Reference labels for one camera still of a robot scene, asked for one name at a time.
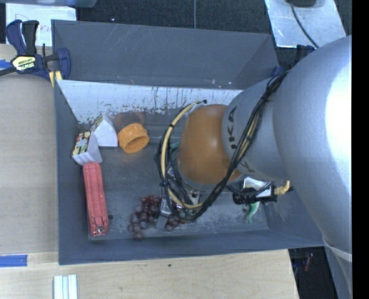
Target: gray bin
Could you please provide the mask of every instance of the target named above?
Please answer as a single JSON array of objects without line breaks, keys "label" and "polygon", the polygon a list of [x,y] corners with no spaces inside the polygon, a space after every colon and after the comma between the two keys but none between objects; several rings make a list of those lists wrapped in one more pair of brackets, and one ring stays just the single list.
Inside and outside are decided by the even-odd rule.
[{"label": "gray bin", "polygon": [[[78,132],[105,112],[105,107],[81,100],[81,96],[85,98],[85,89],[97,88],[98,104],[104,93],[111,100],[122,96],[129,87],[128,81],[133,82],[129,88],[135,91],[149,92],[156,88],[166,90],[166,94],[168,90],[193,91],[195,97],[204,97],[209,92],[222,95],[226,91],[234,97],[236,92],[269,77],[277,59],[272,39],[266,34],[70,21],[54,21],[53,32],[54,48],[70,50],[70,79],[84,81],[68,80],[61,83],[63,87],[55,86],[60,264],[322,245],[321,233],[295,191],[261,206],[252,224],[246,220],[242,206],[235,205],[230,193],[225,192],[195,223],[181,225],[173,232],[151,228],[146,230],[144,240],[135,241],[126,228],[130,213],[142,196],[161,192],[153,160],[157,142],[185,103],[179,101],[169,106],[168,96],[163,112],[147,107],[113,107],[108,112],[122,113],[130,120],[138,116],[134,112],[141,111],[145,128],[152,131],[151,142],[144,150],[131,155],[119,148],[101,150],[107,211],[113,218],[105,237],[91,237],[82,167],[70,155]],[[74,86],[69,96],[67,85]],[[230,98],[217,96],[212,102],[224,101]],[[89,111],[87,118],[79,115],[77,108],[83,106]]]}]

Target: grape cluster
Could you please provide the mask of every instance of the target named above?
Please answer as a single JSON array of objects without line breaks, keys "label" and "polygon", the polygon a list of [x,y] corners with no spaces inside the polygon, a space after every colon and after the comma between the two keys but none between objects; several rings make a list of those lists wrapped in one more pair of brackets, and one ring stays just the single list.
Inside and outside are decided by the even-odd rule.
[{"label": "grape cluster", "polygon": [[[140,199],[141,204],[135,208],[130,216],[129,231],[133,232],[135,240],[143,240],[142,230],[155,224],[156,218],[160,212],[161,197],[157,195],[148,195]],[[170,215],[165,225],[165,230],[171,232],[179,225],[179,221]]]}]

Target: bin floor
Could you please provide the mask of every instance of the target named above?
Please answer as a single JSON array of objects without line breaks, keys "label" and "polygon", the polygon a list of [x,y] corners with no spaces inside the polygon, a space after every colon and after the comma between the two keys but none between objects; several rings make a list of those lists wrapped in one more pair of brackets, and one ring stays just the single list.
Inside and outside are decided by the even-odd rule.
[{"label": "bin floor", "polygon": [[[150,143],[145,149],[125,154],[119,147],[101,149],[101,163],[109,230],[106,236],[89,239],[127,239],[133,233],[128,230],[131,214],[140,198],[150,194],[161,194],[160,176],[154,155],[158,145]],[[182,224],[168,232],[150,224],[143,230],[145,237],[169,237],[173,235],[200,235],[222,232],[239,232],[268,229],[263,207],[248,221],[243,205],[232,201],[230,192],[223,192],[215,203],[195,222]]]}]

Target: black floor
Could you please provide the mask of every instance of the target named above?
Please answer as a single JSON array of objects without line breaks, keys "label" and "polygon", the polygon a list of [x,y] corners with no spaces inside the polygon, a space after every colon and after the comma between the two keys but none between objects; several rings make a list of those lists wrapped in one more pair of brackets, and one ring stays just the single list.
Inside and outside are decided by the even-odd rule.
[{"label": "black floor", "polygon": [[[352,34],[352,0],[335,0],[347,35]],[[98,0],[78,8],[78,20],[272,33],[264,0]],[[0,4],[0,43],[5,41],[5,7]],[[295,49],[277,48],[279,64],[294,63]],[[289,250],[301,299],[337,299],[323,248]]]}]

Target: orange bottle cap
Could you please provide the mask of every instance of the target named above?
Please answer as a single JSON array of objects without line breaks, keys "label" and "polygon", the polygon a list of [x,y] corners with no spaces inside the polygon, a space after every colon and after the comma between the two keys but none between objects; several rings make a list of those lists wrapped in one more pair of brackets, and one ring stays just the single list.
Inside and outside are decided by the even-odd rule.
[{"label": "orange bottle cap", "polygon": [[142,150],[150,141],[146,129],[139,123],[124,127],[117,137],[120,147],[128,154]]}]

